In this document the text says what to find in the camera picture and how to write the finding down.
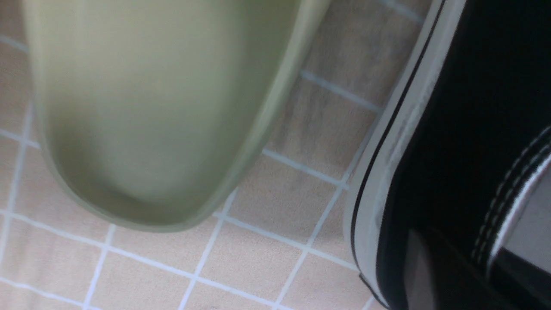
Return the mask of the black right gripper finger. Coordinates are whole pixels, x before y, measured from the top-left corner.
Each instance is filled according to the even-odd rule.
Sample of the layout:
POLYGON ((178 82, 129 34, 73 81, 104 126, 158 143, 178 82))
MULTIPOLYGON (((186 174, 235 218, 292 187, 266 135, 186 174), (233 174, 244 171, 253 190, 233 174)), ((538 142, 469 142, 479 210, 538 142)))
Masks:
POLYGON ((409 310, 515 310, 443 236, 408 232, 405 292, 409 310))

